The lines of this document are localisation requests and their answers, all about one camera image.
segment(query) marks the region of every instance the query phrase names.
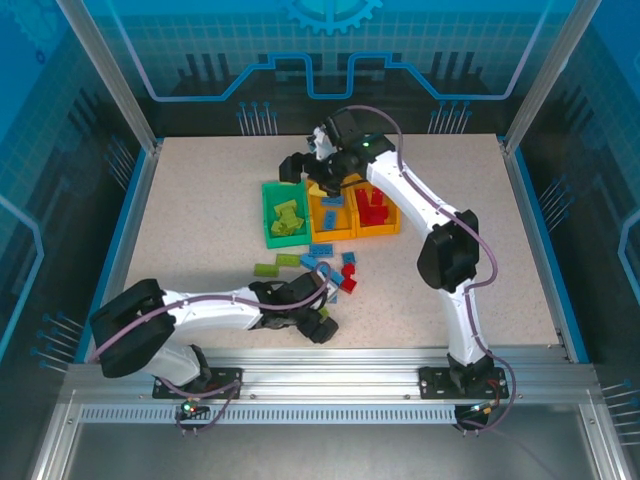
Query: gear logo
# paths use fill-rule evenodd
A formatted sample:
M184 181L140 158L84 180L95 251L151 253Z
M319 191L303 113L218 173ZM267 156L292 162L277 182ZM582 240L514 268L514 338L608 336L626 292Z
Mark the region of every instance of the gear logo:
M382 7L381 0L281 0L289 12L289 20L298 20L301 28L311 27L313 33L321 31L333 35L336 30L360 28L362 19L373 18L373 9Z
M43 50L58 32L59 11L54 0L0 0L0 12L10 12L20 30Z

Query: blue border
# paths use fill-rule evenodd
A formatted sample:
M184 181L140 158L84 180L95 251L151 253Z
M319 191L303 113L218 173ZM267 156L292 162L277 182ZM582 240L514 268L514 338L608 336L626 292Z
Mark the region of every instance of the blue border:
M111 270L113 269L113 263L116 259L116 253L118 253L118 250L120 249L122 234L124 233L124 226L127 223L127 217L129 216L129 212L131 211L133 196L135 195L136 189L138 188L140 174L142 173L142 167L144 166L146 157L147 152L145 152L144 149L140 149L140 154L138 155L136 166L133 169L129 187L127 188L127 194L124 197L122 209L120 210L120 215L118 216L118 223L116 223L116 229L113 232L113 237L111 237L111 244L109 245L109 250L107 251L107 257L104 260L102 273L100 274L100 279L98 280L98 285L96 286L96 293L93 296L93 301L91 302L89 315L98 310L100 308L100 305L102 304L102 298L104 297L104 292L107 289L107 283L109 281L109 276L111 275ZM89 350L90 339L91 327L89 326L89 320L87 318L87 323L78 344L78 350L76 350L76 355L73 359L74 363L84 363L84 357L87 354L87 350Z
M540 238L542 238L542 246L544 247L545 254L547 255L549 266L551 267L551 275L558 292L558 297L560 298L560 304L562 305L562 310L564 311L564 315L567 320L567 328L569 329L569 335L571 336L571 338L567 340L573 344L577 357L576 360L579 363L590 363L589 355L587 354L587 349L584 346L582 334L580 333L580 327L578 326L578 320L576 319L573 306L571 305L571 300L569 299L569 292L567 292L567 287L564 283L564 279L562 278L558 259L556 258L556 253L553 250L553 245L551 244L551 237L549 237L549 232L545 226L542 210L540 210L540 204L538 203L538 198L536 197L536 193L533 189L529 170L527 170L527 165L525 164L524 156L520 151L520 147L516 149L515 157L518 162L520 173L522 174L524 188L527 191L527 197L531 204L531 209L533 210L533 216L536 220L538 231L540 232Z

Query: table surface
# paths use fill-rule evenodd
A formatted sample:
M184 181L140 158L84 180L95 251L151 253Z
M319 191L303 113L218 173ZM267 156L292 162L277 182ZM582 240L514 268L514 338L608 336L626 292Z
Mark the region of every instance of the table surface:
M304 253L308 247L266 248L261 184L277 180L280 162L305 148L302 136L165 139L126 286L156 278L169 290L228 291L256 280L255 263L273 263L278 252ZM476 213L497 256L497 281L476 293L489 344L557 344L496 137L407 135L404 157L441 198ZM415 266L421 248L406 217L398 235L334 243L332 266L340 266L341 252L355 252L358 285L329 305L340 329L320 348L446 345L441 300ZM489 271L481 253L478 278ZM280 277L300 273L281 268ZM318 348L295 328L215 329L185 340L201 347Z

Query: enclosure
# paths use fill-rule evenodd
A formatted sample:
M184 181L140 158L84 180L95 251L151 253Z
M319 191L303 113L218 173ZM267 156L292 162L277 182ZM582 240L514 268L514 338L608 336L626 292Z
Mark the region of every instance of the enclosure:
M0 477L636 478L640 4L512 3L0 3ZM452 428L472 400L421 398L448 327L416 269L424 238L391 200L372 227L345 190L333 237L304 184L309 238L267 248L263 184L348 105L391 115L409 167L472 209L495 251L479 323L517 378L497 434ZM353 252L358 284L327 304L328 342L181 337L242 369L197 439L172 427L180 402L153 398L151 375L87 364L89 317L139 280L229 291L332 238L329 263ZM481 252L478 278L490 272Z

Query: blue enclosure wall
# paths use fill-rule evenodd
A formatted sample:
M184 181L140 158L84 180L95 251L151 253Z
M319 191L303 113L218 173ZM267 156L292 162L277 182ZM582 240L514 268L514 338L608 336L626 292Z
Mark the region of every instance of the blue enclosure wall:
M152 128L165 136L306 134L347 103L383 108L407 133L504 133L574 3L87 6Z
M605 384L640 381L638 26L640 3L603 0L522 144Z
M51 367L64 368L76 347L71 331L43 317L84 322L140 150L55 5L0 2L5 479L27 477L62 381Z

